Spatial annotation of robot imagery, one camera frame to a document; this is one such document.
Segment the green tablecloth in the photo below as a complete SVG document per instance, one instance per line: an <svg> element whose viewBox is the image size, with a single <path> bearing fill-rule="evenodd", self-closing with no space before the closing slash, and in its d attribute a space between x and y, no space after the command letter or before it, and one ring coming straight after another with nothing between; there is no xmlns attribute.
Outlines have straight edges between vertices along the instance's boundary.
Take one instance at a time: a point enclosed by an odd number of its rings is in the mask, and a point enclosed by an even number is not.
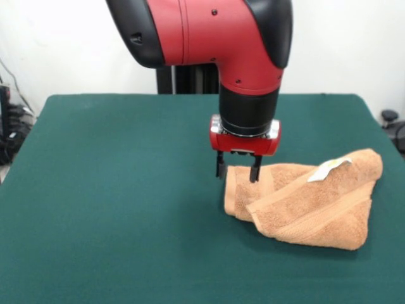
<svg viewBox="0 0 405 304"><path fill-rule="evenodd" d="M282 142L265 159L382 155L355 252L280 243L225 215L217 108L217 96L51 97L0 188L0 303L404 303L405 167L364 102L281 96Z"/></svg>

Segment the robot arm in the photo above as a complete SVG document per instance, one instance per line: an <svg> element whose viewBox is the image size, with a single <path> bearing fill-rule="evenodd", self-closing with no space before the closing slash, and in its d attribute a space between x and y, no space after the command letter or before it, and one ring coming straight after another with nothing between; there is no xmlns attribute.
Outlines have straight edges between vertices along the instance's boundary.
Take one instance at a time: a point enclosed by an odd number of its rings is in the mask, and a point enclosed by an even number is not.
<svg viewBox="0 0 405 304"><path fill-rule="evenodd" d="M273 155L281 135L274 120L292 40L291 0L107 0L121 37L143 66L215 63L220 76L219 115L209 138L223 152Z"/></svg>

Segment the black cable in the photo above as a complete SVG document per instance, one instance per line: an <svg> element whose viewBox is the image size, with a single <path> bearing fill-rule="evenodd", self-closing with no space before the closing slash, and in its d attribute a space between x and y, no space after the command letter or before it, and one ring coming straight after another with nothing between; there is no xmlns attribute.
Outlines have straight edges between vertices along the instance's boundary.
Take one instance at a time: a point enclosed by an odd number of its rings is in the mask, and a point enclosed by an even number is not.
<svg viewBox="0 0 405 304"><path fill-rule="evenodd" d="M15 75L13 73L11 73L11 71L8 69L8 67L4 64L3 60L0 57L0 65L6 70L7 73L9 73L9 75L13 78L14 80L14 86L15 89L17 90L18 95L20 95L21 99L23 100L23 102L25 103L25 105L28 107L28 109L30 109L30 111L33 113L34 111L32 110L30 104L28 103L28 101L24 98L23 94L21 94L20 88L18 87L18 82L17 82L17 78L15 77Z"/></svg>

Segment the green table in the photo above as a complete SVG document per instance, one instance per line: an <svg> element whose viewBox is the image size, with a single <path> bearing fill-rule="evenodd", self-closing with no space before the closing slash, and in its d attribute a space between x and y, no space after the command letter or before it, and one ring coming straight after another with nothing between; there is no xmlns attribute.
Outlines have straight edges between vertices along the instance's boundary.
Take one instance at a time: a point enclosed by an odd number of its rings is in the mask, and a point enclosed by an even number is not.
<svg viewBox="0 0 405 304"><path fill-rule="evenodd" d="M265 160L382 155L355 252L280 243L225 215L217 108L217 96L51 97L0 188L0 303L404 303L405 167L364 102L281 96L283 138Z"/></svg>

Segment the brown towel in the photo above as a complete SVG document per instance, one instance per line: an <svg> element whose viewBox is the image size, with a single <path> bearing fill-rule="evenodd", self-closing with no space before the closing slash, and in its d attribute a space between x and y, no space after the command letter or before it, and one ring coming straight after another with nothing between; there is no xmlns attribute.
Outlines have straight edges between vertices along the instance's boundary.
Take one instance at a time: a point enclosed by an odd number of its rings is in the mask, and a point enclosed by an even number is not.
<svg viewBox="0 0 405 304"><path fill-rule="evenodd" d="M308 179L319 167L266 166L257 184L249 183L249 169L232 167L227 177L225 210L238 219L253 219L258 231L269 238L356 250L367 238L371 194L383 166L380 155L371 149L345 157L352 163L342 164L325 180L316 182Z"/></svg>
<svg viewBox="0 0 405 304"><path fill-rule="evenodd" d="M278 191L315 166L278 163L261 168L259 182L249 181L250 167L228 167L225 188L225 212L239 220L253 222L246 206Z"/></svg>

